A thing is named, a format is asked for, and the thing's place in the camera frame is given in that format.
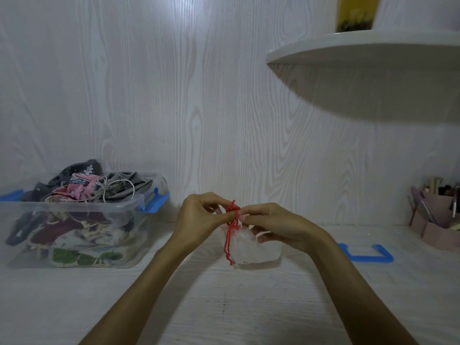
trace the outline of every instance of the hand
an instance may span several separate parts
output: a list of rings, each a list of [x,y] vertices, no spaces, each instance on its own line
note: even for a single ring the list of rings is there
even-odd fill
[[[276,203],[246,206],[240,209],[240,220],[245,225],[254,225],[254,235],[263,231],[257,238],[259,243],[281,241],[302,252],[310,254],[317,238],[327,233],[316,224],[294,214]]]
[[[217,227],[235,219],[235,211],[222,214],[219,207],[227,207],[230,203],[212,192],[189,195],[182,203],[176,228],[169,241],[191,253]]]

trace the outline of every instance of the pen holder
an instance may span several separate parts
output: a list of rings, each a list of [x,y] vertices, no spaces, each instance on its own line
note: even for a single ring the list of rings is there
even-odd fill
[[[422,241],[430,246],[451,251],[460,246],[460,231],[446,229],[452,222],[452,211],[449,209],[452,197],[430,194],[422,191],[423,202],[430,213],[438,220],[439,225],[431,223],[424,212],[417,206],[410,228],[421,235]]]

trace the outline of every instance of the yellow bottle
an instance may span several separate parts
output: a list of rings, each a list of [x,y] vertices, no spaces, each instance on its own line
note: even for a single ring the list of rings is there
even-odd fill
[[[339,0],[337,33],[370,30],[380,0]]]

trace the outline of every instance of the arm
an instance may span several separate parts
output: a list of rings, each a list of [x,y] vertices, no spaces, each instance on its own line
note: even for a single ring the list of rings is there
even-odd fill
[[[235,219],[235,212],[222,214],[219,208],[229,204],[213,193],[187,197],[171,238],[80,345],[135,344],[158,296],[180,263],[218,226]]]
[[[246,214],[244,224],[255,225],[253,233],[271,231],[260,243],[281,241],[310,255],[354,345],[417,345],[325,230],[274,203],[247,206],[240,214]]]

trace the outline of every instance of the clear plastic storage box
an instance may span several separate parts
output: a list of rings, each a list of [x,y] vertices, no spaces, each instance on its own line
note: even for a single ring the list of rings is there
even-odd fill
[[[11,268],[115,267],[137,264],[149,249],[147,213],[156,213],[169,197],[164,177],[139,173],[152,180],[143,193],[120,202],[23,202],[46,176],[0,189],[0,215],[17,219],[5,244],[18,247]]]

